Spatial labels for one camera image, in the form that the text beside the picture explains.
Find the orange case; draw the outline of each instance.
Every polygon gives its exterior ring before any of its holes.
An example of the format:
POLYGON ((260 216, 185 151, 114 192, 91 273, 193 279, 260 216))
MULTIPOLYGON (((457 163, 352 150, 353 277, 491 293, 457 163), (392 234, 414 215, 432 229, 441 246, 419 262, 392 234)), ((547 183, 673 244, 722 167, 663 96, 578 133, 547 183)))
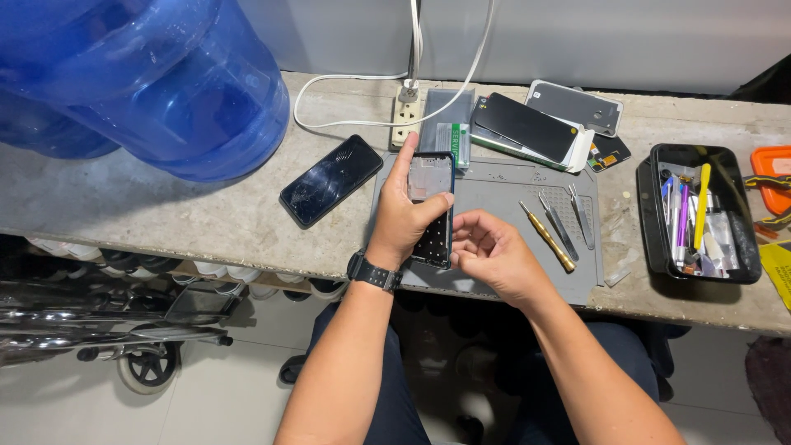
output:
MULTIPOLYGON (((780 176, 791 174, 791 169, 787 172, 775 172, 772 164, 775 159, 788 159, 791 164, 791 145, 783 146, 762 146, 756 148, 750 156, 752 171, 757 175, 780 176)), ((766 208, 775 215, 791 207, 791 192, 784 192, 769 187, 761 187, 761 197, 766 208)))

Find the gold screwdriver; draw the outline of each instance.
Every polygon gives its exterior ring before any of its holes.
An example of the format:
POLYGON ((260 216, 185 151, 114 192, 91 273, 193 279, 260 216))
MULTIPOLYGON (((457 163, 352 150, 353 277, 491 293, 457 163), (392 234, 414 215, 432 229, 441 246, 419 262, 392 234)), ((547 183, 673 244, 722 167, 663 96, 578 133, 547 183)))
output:
POLYGON ((528 210, 527 206, 525 206, 522 201, 519 201, 519 205, 522 206, 524 213, 528 214, 528 219, 530 219, 530 222, 533 223, 533 226, 536 228, 539 235, 541 235, 541 238, 544 238, 544 241, 546 241, 552 250, 554 250, 554 254, 558 256, 560 264, 563 264, 563 268, 566 270, 566 272, 573 271, 577 266, 571 261, 571 258, 569 258, 568 255, 560 250, 560 246, 558 246, 558 243, 554 241, 552 235, 549 233, 549 230, 547 230, 547 228, 543 226, 539 219, 528 210))

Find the white wall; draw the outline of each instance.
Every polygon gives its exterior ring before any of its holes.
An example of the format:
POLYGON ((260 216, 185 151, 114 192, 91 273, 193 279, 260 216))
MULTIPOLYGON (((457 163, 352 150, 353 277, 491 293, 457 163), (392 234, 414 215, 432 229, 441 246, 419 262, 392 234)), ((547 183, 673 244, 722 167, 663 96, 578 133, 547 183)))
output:
MULTIPOLYGON (((729 93, 791 53, 788 0, 497 0, 474 80, 729 93)), ((407 69, 407 0, 240 0, 281 68, 407 69)), ((461 79, 486 0, 422 0, 421 78, 461 79)))

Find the blue water jug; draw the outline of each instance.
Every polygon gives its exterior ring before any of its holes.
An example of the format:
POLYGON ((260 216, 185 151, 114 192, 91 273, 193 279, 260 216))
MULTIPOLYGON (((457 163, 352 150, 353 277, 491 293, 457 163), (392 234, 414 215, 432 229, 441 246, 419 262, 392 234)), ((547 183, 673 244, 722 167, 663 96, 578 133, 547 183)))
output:
POLYGON ((90 159, 118 148, 117 143, 49 105, 2 89, 0 142, 60 159, 90 159))
POLYGON ((236 0, 3 2, 6 25, 1 87, 177 177, 249 173, 286 133, 288 90, 236 0))

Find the gray silicone repair mat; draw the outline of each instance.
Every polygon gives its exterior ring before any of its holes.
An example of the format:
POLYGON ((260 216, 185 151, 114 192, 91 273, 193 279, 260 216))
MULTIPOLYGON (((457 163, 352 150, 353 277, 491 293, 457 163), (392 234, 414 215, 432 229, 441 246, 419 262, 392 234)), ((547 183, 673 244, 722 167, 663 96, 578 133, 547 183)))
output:
MULTIPOLYGON (((369 230, 373 229, 375 223, 379 191, 390 174, 395 160, 395 153, 384 154, 384 167, 377 174, 376 189, 373 193, 369 230)), ((589 167, 585 167, 575 175, 520 159, 472 158, 466 174, 462 176, 457 170, 455 195, 454 215, 482 208, 516 226, 539 263, 547 271, 552 283, 558 288, 560 295, 569 304, 585 305, 591 289, 596 285, 604 285, 598 191, 595 173, 589 167), (585 203, 585 214, 588 216, 589 224, 592 224, 591 230, 596 239, 594 250, 588 250, 582 237, 580 223, 571 205, 570 184, 577 187, 577 194, 585 203), (538 195, 541 190, 545 191, 547 198, 557 210, 563 226, 569 232, 574 248, 580 255, 580 260, 575 261, 577 268, 571 273, 566 273, 552 249, 541 238, 519 206, 519 201, 522 200, 562 247, 560 237, 541 207, 538 195)), ((431 288, 433 292, 442 294, 497 299, 491 287, 458 269, 440 270, 424 264, 409 264, 408 268, 404 269, 401 284, 412 288, 431 288)))

